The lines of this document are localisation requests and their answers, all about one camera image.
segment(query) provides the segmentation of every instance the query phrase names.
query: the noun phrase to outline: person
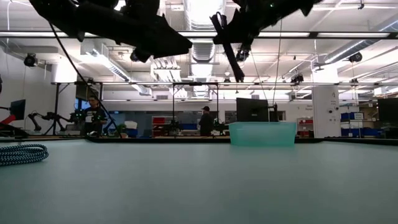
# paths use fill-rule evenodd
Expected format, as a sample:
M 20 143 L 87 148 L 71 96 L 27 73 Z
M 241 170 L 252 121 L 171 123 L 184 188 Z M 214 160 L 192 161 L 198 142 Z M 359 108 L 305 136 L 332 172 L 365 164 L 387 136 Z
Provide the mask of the person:
M 102 125 L 106 124 L 106 115 L 101 109 L 99 101 L 95 96 L 88 98 L 90 107 L 85 109 L 86 122 L 84 126 L 84 135 L 95 131 L 97 136 L 102 133 Z
M 211 131 L 213 130 L 213 118 L 210 115 L 210 108 L 205 106 L 202 108 L 203 115 L 200 118 L 200 135 L 201 136 L 211 136 Z

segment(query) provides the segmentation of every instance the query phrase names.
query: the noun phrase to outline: teal plastic container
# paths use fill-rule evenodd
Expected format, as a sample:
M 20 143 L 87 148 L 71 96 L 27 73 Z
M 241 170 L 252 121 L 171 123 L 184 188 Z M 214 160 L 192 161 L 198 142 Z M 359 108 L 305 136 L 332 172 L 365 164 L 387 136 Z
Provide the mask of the teal plastic container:
M 236 122 L 229 124 L 231 144 L 235 146 L 293 147 L 294 122 Z

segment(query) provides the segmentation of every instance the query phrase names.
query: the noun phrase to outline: computer screen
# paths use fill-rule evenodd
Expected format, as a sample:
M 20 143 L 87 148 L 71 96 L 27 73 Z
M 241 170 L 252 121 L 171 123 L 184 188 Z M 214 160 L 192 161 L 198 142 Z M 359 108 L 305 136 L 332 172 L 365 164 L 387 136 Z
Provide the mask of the computer screen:
M 90 104 L 88 103 L 88 101 L 85 101 L 85 100 L 82 100 L 81 101 L 81 108 L 84 110 L 84 109 L 87 109 L 87 108 L 89 108 L 90 107 Z
M 236 119 L 240 122 L 269 121 L 268 101 L 237 98 Z
M 398 98 L 379 99 L 379 120 L 382 122 L 398 122 L 396 108 L 398 107 Z
M 26 100 L 17 100 L 11 102 L 10 114 L 16 117 L 16 121 L 25 119 Z

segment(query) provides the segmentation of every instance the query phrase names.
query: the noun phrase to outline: desk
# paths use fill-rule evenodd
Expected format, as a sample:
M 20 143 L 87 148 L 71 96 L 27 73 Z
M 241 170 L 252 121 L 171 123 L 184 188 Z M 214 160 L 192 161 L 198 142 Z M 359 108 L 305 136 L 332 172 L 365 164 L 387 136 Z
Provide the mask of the desk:
M 0 223 L 396 224 L 398 150 L 341 142 L 27 142 L 38 163 L 0 167 Z
M 229 136 L 158 136 L 155 137 L 157 139 L 211 139 L 211 138 L 216 138 L 216 139 L 229 139 Z

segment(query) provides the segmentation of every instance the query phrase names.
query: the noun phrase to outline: braided cable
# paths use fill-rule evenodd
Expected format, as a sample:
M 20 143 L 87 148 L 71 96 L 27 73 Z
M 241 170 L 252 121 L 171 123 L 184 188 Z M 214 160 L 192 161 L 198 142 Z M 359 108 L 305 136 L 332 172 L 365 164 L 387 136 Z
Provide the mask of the braided cable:
M 0 166 L 40 162 L 48 156 L 47 147 L 41 144 L 0 147 Z

